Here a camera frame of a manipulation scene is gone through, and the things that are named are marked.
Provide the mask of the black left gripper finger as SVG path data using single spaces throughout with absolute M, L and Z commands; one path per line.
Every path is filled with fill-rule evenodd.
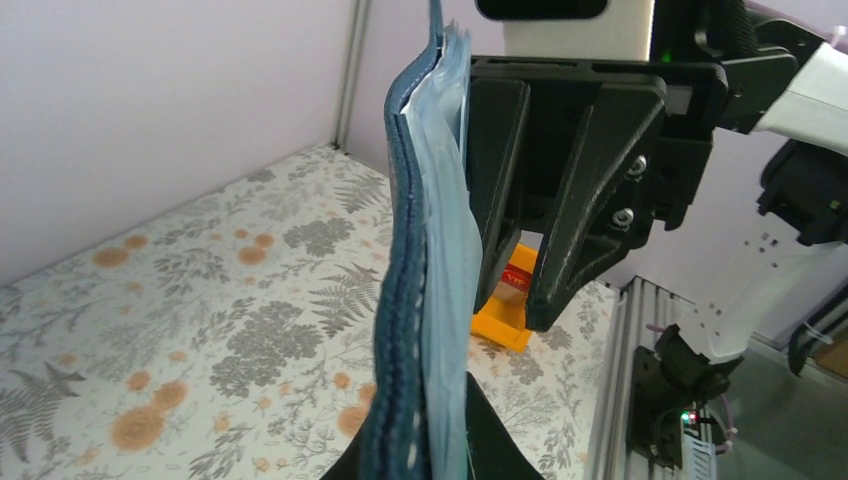
M 466 383 L 467 478 L 541 480 L 542 475 L 522 454 L 470 372 Z

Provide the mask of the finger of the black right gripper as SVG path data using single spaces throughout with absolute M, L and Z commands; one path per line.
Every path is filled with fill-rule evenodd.
M 520 165 L 529 125 L 531 89 L 512 79 L 471 82 L 467 180 L 482 241 L 474 312 L 493 295 L 520 238 Z
M 621 240 L 590 232 L 624 182 L 639 149 L 665 117 L 666 84 L 656 76 L 600 86 L 581 114 L 543 230 L 526 301 L 526 326 L 551 329 L 574 296 L 624 256 Z

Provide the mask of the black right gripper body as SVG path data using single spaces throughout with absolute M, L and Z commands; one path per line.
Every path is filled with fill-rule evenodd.
M 468 176 L 486 255 L 539 233 L 551 259 L 621 257 L 655 219 L 680 224 L 687 170 L 660 193 L 682 148 L 703 163 L 727 91 L 705 64 L 477 56 L 471 63 Z

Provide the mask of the blue leather card holder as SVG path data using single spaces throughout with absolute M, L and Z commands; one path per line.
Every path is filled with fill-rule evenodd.
M 428 5 L 423 50 L 384 103 L 393 230 L 373 337 L 362 479 L 468 479 L 467 350 L 482 263 L 466 146 L 471 39 Z

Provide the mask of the red credit card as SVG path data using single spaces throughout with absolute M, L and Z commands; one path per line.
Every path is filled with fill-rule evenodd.
M 495 294 L 504 301 L 518 301 L 529 291 L 531 281 L 531 272 L 509 263 L 501 275 Z

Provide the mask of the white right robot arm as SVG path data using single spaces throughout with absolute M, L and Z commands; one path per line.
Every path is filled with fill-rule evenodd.
M 773 302 L 847 241 L 847 55 L 744 1 L 482 1 L 526 47 L 472 59 L 468 180 L 483 240 L 477 304 L 522 231 L 541 235 L 523 326 L 678 228 L 714 133 L 771 130 L 757 222 L 694 315 L 655 351 L 692 389 L 725 380 Z

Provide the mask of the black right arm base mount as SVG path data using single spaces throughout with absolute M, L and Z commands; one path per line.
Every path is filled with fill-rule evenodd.
M 711 467 L 729 452 L 737 430 L 709 414 L 708 403 L 726 402 L 730 374 L 741 357 L 712 364 L 695 353 L 676 325 L 656 329 L 650 349 L 634 352 L 626 446 L 658 467 Z

